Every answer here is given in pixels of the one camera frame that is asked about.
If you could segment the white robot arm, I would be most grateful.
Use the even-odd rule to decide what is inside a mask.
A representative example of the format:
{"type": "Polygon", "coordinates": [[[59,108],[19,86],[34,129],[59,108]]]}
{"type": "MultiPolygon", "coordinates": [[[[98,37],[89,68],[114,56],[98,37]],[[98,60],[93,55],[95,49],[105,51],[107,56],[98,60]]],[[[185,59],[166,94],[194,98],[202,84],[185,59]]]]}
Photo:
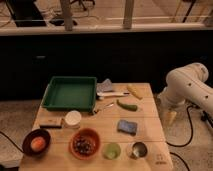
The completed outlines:
{"type": "Polygon", "coordinates": [[[203,110],[201,119],[208,121],[213,128],[213,88],[205,83],[208,77],[208,69],[202,63],[191,63],[169,71],[167,86],[159,94],[162,106],[175,108],[189,100],[203,110]]]}

